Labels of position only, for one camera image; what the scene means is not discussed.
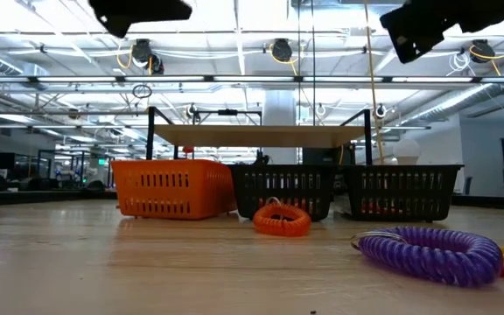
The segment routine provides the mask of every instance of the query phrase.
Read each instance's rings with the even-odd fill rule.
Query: white pillar
[[[294,126],[296,121],[295,96],[293,90],[268,90],[263,104],[264,126]],[[264,148],[276,165],[295,165],[297,148]]]

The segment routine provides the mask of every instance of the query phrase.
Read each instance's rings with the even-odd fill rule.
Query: black basket
[[[462,165],[373,165],[344,167],[350,208],[364,221],[440,221],[451,206]]]
[[[270,197],[303,208],[313,221],[328,216],[335,166],[230,165],[238,213],[252,219]]]

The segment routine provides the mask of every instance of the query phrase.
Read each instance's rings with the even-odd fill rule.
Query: purple coiled keychain
[[[393,270],[461,287],[491,284],[503,268],[494,241],[465,232],[392,227],[357,234],[352,246]]]

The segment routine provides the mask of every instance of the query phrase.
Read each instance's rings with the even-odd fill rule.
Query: wall
[[[403,138],[416,140],[421,147],[418,165],[463,165],[462,137],[458,115],[449,117],[448,122],[433,122],[431,129],[408,131]],[[454,191],[464,190],[466,168],[458,171]]]
[[[466,118],[460,121],[465,175],[472,176],[472,195],[502,196],[504,120]]]

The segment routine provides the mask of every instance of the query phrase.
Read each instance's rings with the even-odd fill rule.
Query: orange basket
[[[236,209],[231,171],[207,160],[113,161],[123,215],[199,220]]]

